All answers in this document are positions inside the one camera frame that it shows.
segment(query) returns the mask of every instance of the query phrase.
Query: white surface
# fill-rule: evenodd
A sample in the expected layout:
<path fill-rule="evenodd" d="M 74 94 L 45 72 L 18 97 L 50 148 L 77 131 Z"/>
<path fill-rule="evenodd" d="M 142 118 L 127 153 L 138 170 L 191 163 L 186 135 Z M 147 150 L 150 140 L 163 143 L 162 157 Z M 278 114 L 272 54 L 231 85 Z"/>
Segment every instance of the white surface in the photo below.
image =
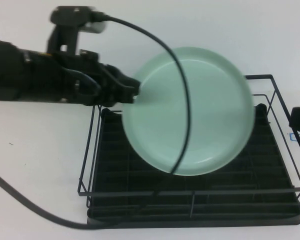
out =
<path fill-rule="evenodd" d="M 245 74 L 271 73 L 289 109 L 300 105 L 300 0 L 5 0 L 0 1 L 0 40 L 44 51 L 53 28 L 49 15 L 57 5 L 95 6 L 144 27 L 171 47 L 207 48 Z M 83 33 L 79 47 L 101 53 L 102 62 L 129 75 L 161 51 L 115 23 L 102 34 Z M 0 175 L 44 209 L 85 223 L 86 200 L 78 196 L 77 184 L 89 118 L 90 108 L 79 105 L 0 102 Z M 0 189 L 0 240 L 104 238 L 300 240 L 300 225 L 84 232 L 47 222 Z"/>

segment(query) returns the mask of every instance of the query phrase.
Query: dish rack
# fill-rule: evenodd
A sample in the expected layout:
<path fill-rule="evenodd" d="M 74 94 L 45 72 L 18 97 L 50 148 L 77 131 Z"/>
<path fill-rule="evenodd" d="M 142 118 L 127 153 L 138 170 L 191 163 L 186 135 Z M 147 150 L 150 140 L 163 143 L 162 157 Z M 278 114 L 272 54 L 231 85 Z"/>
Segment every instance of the dish rack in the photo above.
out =
<path fill-rule="evenodd" d="M 170 185 L 149 201 L 147 207 L 129 221 L 111 228 L 300 224 L 300 167 L 275 114 L 275 97 L 287 124 L 289 111 L 272 75 L 247 75 L 246 79 L 248 82 L 268 80 L 274 90 L 270 95 L 253 94 L 262 100 L 254 100 L 254 129 L 242 152 L 214 172 L 198 176 L 174 175 Z M 300 136 L 296 130 L 290 131 L 300 151 Z M 87 159 L 91 159 L 90 171 L 85 171 L 89 168 Z M 130 146 L 121 111 L 101 106 L 92 108 L 78 184 L 78 194 L 86 197 L 88 223 L 113 222 L 131 214 L 150 199 L 155 186 L 168 175 L 146 163 Z"/>

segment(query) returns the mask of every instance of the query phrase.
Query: black cable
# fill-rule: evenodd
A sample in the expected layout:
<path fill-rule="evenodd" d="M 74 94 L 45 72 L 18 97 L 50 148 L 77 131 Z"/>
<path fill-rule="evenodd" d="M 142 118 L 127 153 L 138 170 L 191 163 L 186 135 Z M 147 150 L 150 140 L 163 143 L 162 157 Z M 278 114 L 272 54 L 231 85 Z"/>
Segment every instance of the black cable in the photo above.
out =
<path fill-rule="evenodd" d="M 65 71 L 67 71 L 68 73 L 75 73 L 75 74 L 81 75 L 83 77 L 82 78 L 83 82 L 85 84 L 87 84 L 87 86 L 93 85 L 94 88 L 91 89 L 93 91 L 93 96 L 97 96 L 99 94 L 99 92 L 101 90 L 101 87 L 99 86 L 99 84 L 92 77 L 90 77 L 89 75 L 87 75 L 87 74 L 85 74 L 85 73 L 83 73 L 81 71 L 77 71 L 77 70 L 73 70 L 73 69 L 68 69 L 68 68 L 65 68 L 65 67 L 63 67 L 63 69 Z"/>
<path fill-rule="evenodd" d="M 145 34 L 146 36 L 150 37 L 151 39 L 153 39 L 154 41 L 156 41 L 158 44 L 160 44 L 172 57 L 172 59 L 175 61 L 175 64 L 179 70 L 179 73 L 181 75 L 181 79 L 182 79 L 182 83 L 183 83 L 183 87 L 184 87 L 184 94 L 185 94 L 185 102 L 186 102 L 186 133 L 185 133 L 185 138 L 183 141 L 183 147 L 181 149 L 180 155 L 176 161 L 176 163 L 174 164 L 173 168 L 170 171 L 169 176 L 162 181 L 159 186 L 156 188 L 156 190 L 153 191 L 153 193 L 151 194 L 151 200 L 158 196 L 160 191 L 165 189 L 165 186 L 167 184 L 169 184 L 169 182 L 172 179 L 172 175 L 176 172 L 176 170 L 178 169 L 185 153 L 188 147 L 188 143 L 189 143 L 189 138 L 190 138 L 190 132 L 191 132 L 191 103 L 190 103 L 190 95 L 189 95 L 189 88 L 188 88 L 188 84 L 187 84 L 187 79 L 186 79 L 186 75 L 185 72 L 180 64 L 180 62 L 178 61 L 178 58 L 176 57 L 176 55 L 174 54 L 174 52 L 163 42 L 161 41 L 159 38 L 157 38 L 156 36 L 152 35 L 151 33 L 149 33 L 148 31 L 134 25 L 131 24 L 127 21 L 118 19 L 118 18 L 114 18 L 114 17 L 110 17 L 107 16 L 105 14 L 103 14 L 102 12 L 96 12 L 96 16 L 100 19 L 100 22 L 103 21 L 112 21 L 112 22 L 116 22 L 122 25 L 125 25 L 129 28 L 132 28 L 140 33 Z M 53 215 L 47 211 L 45 211 L 44 209 L 42 209 L 41 207 L 39 207 L 38 205 L 34 204 L 33 202 L 31 202 L 29 199 L 27 199 L 25 196 L 23 196 L 20 192 L 18 192 L 16 189 L 14 189 L 11 185 L 9 185 L 9 183 L 7 183 L 5 180 L 3 180 L 0 177 L 0 187 L 5 190 L 8 194 L 10 194 L 13 198 L 15 198 L 18 202 L 20 202 L 22 205 L 24 205 L 26 208 L 28 208 L 29 210 L 33 211 L 34 213 L 38 214 L 39 216 L 43 217 L 46 220 L 49 220 L 55 224 L 59 224 L 61 226 L 64 227 L 68 227 L 68 228 L 73 228 L 73 229 L 80 229 L 80 230 L 99 230 L 99 229 L 105 229 L 107 227 L 116 225 L 120 222 L 123 221 L 127 221 L 132 217 L 132 214 L 135 214 L 137 212 L 139 212 L 141 209 L 143 209 L 144 207 L 147 206 L 147 204 L 151 201 L 147 201 L 144 204 L 139 205 L 139 207 L 137 209 L 135 209 L 132 214 L 128 215 L 128 216 L 124 216 L 122 218 L 120 218 L 118 221 L 115 222 L 103 222 L 101 224 L 83 224 L 83 223 L 77 223 L 77 222 L 73 222 L 73 221 L 69 221 L 63 218 L 60 218 L 56 215 Z"/>

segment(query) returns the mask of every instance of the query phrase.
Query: plate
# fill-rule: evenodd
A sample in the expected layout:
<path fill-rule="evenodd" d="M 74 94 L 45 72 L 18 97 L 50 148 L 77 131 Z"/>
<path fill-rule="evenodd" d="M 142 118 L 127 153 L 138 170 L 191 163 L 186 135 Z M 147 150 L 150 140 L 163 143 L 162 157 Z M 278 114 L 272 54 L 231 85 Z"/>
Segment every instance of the plate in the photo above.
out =
<path fill-rule="evenodd" d="M 215 171 L 246 145 L 254 126 L 254 104 L 245 77 L 210 50 L 173 50 L 189 84 L 192 126 L 187 151 L 176 175 Z M 141 82 L 133 104 L 124 104 L 122 121 L 133 149 L 153 167 L 169 173 L 186 134 L 186 98 L 175 62 L 163 53 L 134 76 Z"/>

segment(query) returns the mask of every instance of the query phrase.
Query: black tray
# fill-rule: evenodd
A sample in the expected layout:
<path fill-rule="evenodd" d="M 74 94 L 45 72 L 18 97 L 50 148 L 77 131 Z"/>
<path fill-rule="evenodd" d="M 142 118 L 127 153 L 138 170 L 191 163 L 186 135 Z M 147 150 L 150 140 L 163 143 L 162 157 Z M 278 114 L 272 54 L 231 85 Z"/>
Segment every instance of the black tray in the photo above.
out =
<path fill-rule="evenodd" d="M 269 76 L 247 78 L 263 79 Z M 233 161 L 209 174 L 174 175 L 171 184 L 146 208 L 130 218 L 129 222 L 111 228 L 300 224 L 300 194 L 296 196 L 300 187 L 291 183 L 267 117 L 270 110 L 273 112 L 271 104 L 275 94 L 278 94 L 283 110 L 287 109 L 277 86 L 274 82 L 272 84 L 275 91 L 271 100 L 264 94 L 255 94 L 265 96 L 269 106 L 259 104 L 255 107 L 252 135 Z M 112 222 L 129 215 L 139 204 L 146 202 L 155 186 L 168 176 L 135 153 L 125 136 L 120 113 L 107 108 L 98 109 L 101 119 L 97 123 L 89 184 L 86 188 L 82 181 L 87 147 L 78 186 L 79 195 L 87 196 L 88 223 Z M 274 112 L 273 115 L 281 131 Z M 299 176 L 292 156 L 291 160 Z"/>

